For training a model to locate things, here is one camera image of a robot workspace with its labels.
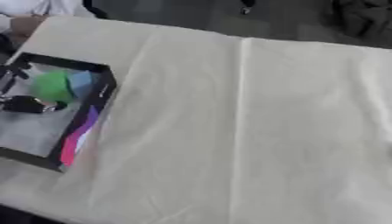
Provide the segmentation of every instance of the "person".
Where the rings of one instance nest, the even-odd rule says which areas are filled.
[[[0,0],[0,33],[18,47],[50,16],[93,18],[82,0]]]

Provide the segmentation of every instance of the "green ball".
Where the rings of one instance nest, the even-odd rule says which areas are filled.
[[[57,70],[37,76],[32,84],[32,94],[42,101],[71,102],[67,73]]]

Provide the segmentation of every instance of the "gray floor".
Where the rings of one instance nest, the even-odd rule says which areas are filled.
[[[252,13],[241,15],[240,0],[94,0],[111,18],[221,32],[266,39],[322,41],[392,48],[389,36],[351,38],[325,25],[330,0],[257,0]]]

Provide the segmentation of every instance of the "light blue object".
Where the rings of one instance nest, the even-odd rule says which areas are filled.
[[[79,99],[88,96],[94,85],[93,75],[89,71],[74,73],[68,76],[68,81],[73,95]]]

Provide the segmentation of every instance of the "white tablecloth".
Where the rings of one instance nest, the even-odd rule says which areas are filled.
[[[0,160],[0,203],[81,224],[392,223],[392,53],[56,17],[22,48],[112,66],[66,174]]]

